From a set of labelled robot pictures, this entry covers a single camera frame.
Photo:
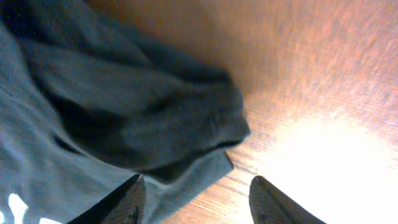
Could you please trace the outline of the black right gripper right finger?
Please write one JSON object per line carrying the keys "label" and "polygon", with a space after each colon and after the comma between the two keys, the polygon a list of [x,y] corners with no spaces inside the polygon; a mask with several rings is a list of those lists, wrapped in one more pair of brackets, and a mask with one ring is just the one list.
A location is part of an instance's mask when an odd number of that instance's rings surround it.
{"label": "black right gripper right finger", "polygon": [[325,224],[260,175],[251,181],[249,207],[254,224]]}

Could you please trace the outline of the dark green t-shirt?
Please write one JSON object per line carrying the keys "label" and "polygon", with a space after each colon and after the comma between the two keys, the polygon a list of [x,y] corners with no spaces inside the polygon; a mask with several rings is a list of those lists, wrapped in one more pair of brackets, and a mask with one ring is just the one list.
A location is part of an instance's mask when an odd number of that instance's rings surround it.
{"label": "dark green t-shirt", "polygon": [[136,174],[160,223],[249,133],[226,72],[84,1],[1,2],[2,223],[68,223]]}

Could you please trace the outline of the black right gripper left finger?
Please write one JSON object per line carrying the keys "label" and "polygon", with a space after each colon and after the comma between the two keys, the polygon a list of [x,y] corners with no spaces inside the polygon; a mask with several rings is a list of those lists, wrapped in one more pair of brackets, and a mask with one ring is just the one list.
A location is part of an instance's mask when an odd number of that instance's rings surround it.
{"label": "black right gripper left finger", "polygon": [[136,174],[68,224],[141,224],[145,204],[144,177]]}

